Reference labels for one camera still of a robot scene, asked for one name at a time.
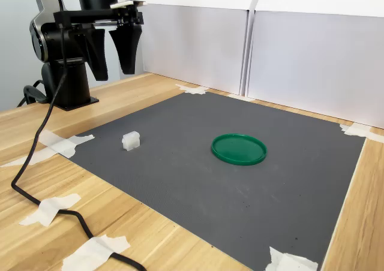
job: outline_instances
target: dark gray foam mat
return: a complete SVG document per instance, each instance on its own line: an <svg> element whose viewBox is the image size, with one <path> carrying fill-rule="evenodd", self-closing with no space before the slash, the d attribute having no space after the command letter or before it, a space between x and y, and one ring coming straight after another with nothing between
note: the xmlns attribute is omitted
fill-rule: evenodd
<svg viewBox="0 0 384 271"><path fill-rule="evenodd" d="M140 133L129 152L122 136ZM225 133L263 141L266 159L211 153ZM207 93L181 94L81 135L70 158L254 270L269 247L321 265L364 138L339 124Z"/></svg>

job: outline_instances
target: wooden tabletop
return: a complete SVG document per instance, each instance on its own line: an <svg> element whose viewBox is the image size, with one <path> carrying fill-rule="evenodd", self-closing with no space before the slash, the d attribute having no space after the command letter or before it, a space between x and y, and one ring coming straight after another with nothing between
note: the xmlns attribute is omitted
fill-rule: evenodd
<svg viewBox="0 0 384 271"><path fill-rule="evenodd" d="M91 89L99 103L65 112L54 108L46 129L68 138L180 94L175 84L194 87L154 74L144 74ZM221 95L225 92L215 91ZM341 124L352 122L254 100L288 112ZM48 109L31 104L0 113L0 165L25 156ZM372 128L384 135L384 130ZM37 150L44 146L38 144ZM11 189L20 166L0 168L0 269L59 270L62 260L87 241L78 220L58 215L49 227L21 226L36 210ZM78 193L79 211L95 236L126 236L123 252L148 270L248 270L244 265L198 238L148 206L111 186L60 155L29 166L18 185L42 200ZM366 140L338 219L323 270L384 270L383 144ZM132 270L114 259L100 270Z"/></svg>

